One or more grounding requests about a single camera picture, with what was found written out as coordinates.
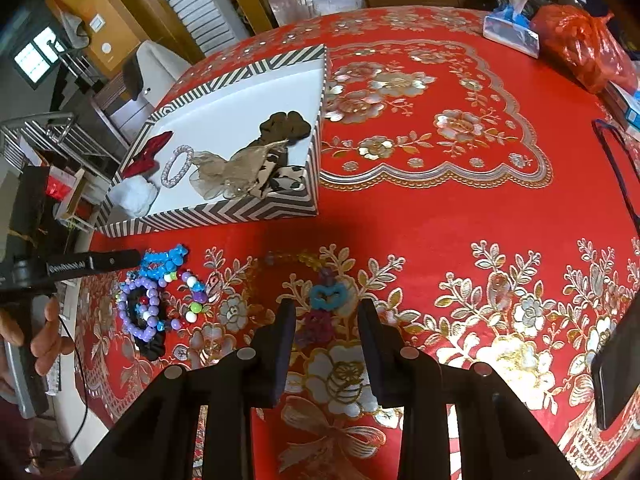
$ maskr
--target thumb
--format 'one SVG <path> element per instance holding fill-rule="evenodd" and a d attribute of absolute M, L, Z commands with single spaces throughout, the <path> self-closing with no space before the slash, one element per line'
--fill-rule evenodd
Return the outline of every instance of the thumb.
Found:
<path fill-rule="evenodd" d="M 4 308 L 0 308 L 0 337 L 16 346 L 22 346 L 24 342 L 24 334 L 20 326 Z"/>

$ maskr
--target metal railing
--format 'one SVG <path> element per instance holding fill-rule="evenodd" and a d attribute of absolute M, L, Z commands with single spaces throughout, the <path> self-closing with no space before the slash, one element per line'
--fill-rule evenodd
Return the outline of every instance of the metal railing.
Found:
<path fill-rule="evenodd" d="M 90 157 L 110 158 L 118 165 L 121 160 L 108 152 L 79 124 L 71 112 L 49 112 L 33 114 L 0 123 L 0 153 L 18 171 L 25 165 L 25 156 L 20 149 L 20 138 L 32 148 L 68 156 L 85 169 L 110 182 L 112 174 L 94 164 Z"/>

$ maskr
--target smartphone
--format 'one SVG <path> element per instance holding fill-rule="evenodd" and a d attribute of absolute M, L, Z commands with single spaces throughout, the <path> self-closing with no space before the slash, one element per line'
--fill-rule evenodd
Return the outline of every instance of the smartphone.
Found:
<path fill-rule="evenodd" d="M 591 363 L 596 423 L 606 430 L 640 385 L 640 294 Z"/>

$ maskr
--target white shutter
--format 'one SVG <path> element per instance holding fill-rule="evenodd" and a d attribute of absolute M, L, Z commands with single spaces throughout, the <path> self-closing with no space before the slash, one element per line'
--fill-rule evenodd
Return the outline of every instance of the white shutter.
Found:
<path fill-rule="evenodd" d="M 167 0 L 205 56 L 248 37 L 230 0 Z"/>

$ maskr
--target red tablecloth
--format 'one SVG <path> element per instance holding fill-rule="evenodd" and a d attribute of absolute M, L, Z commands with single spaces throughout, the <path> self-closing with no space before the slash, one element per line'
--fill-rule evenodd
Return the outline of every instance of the red tablecloth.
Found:
<path fill-rule="evenodd" d="M 322 264 L 350 298 L 334 314 L 335 339 L 294 348 L 287 393 L 274 410 L 255 413 L 258 479 L 396 477 L 402 410 L 381 409 L 371 394 L 359 298 L 374 300 L 408 344 L 441 363 L 489 362 L 582 478 L 627 453 L 639 435 L 640 394 L 601 433 L 589 375 L 640 280 L 640 242 L 591 130 L 605 113 L 544 62 L 482 38 L 481 19 L 427 7 L 326 16 L 250 38 L 178 82 L 166 102 L 232 67 L 325 43 L 333 75 L 321 211 L 95 235 L 94 250 L 183 243 L 186 266 L 216 298 L 196 325 L 169 334 L 166 355 L 150 364 L 120 333 L 118 276 L 83 281 L 76 341 L 90 406 L 108 426 L 168 364 L 209 365 L 247 345 L 281 298 L 294 298 L 302 319 Z M 628 164 L 622 169 L 633 177 Z M 175 283 L 168 291 L 170 308 L 184 310 L 185 293 Z"/>

